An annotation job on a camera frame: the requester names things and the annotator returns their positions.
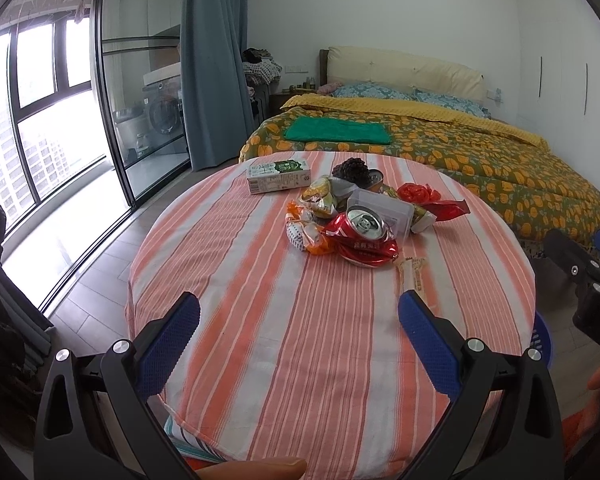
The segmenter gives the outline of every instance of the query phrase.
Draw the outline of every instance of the wooden floor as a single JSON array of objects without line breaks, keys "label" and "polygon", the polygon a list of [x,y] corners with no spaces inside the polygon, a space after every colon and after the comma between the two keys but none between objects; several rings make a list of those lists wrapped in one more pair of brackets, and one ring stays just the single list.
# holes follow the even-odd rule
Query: wooden floor
[{"label": "wooden floor", "polygon": [[[215,170],[188,173],[159,196],[146,211],[109,245],[81,276],[51,316],[55,324],[54,352],[70,348],[76,354],[104,352],[126,336],[124,305],[129,266],[142,240],[162,211],[184,190]],[[554,361],[550,370],[563,417],[586,403],[586,383],[600,364],[600,348],[571,321],[577,300],[574,287],[548,260],[534,260],[537,308],[550,327]]]}]

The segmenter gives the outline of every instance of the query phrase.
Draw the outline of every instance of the blue curtain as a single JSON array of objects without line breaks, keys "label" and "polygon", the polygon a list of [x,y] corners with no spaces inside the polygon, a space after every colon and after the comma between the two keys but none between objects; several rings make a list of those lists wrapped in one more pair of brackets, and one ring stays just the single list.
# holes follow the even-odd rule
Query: blue curtain
[{"label": "blue curtain", "polygon": [[238,156],[253,132],[242,70],[247,0],[182,0],[182,106],[194,171]]}]

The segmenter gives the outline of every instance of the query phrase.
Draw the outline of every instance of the wall socket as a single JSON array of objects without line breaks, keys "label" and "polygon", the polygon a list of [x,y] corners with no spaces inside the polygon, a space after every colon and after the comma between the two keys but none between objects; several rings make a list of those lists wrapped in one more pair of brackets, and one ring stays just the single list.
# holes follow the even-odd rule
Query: wall socket
[{"label": "wall socket", "polygon": [[285,65],[285,72],[288,74],[302,74],[309,72],[308,65]]},{"label": "wall socket", "polygon": [[487,90],[486,97],[491,99],[491,101],[495,101],[496,103],[502,102],[502,89],[496,88],[495,90]]}]

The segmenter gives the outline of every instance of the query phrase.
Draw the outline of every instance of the blue stool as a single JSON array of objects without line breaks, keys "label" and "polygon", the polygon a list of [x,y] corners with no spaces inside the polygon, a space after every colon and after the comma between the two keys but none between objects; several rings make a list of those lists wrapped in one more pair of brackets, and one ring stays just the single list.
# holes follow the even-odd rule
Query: blue stool
[{"label": "blue stool", "polygon": [[542,361],[546,363],[547,368],[550,368],[553,362],[553,340],[550,338],[550,331],[539,312],[535,313],[533,334],[529,347],[539,350],[542,354]]}]

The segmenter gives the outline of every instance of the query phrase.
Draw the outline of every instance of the floral comforter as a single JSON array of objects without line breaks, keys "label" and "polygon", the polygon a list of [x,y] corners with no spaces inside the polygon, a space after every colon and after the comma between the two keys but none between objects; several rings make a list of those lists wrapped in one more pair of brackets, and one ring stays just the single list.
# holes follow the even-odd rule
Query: floral comforter
[{"label": "floral comforter", "polygon": [[[248,160],[280,151],[341,151],[399,156],[433,166],[490,205],[520,240],[541,242],[559,228],[585,247],[600,228],[600,192],[527,132],[467,114],[401,109],[382,100],[293,98],[286,112],[265,121],[240,152]],[[292,142],[286,129],[301,116],[383,124],[392,142]]]}]

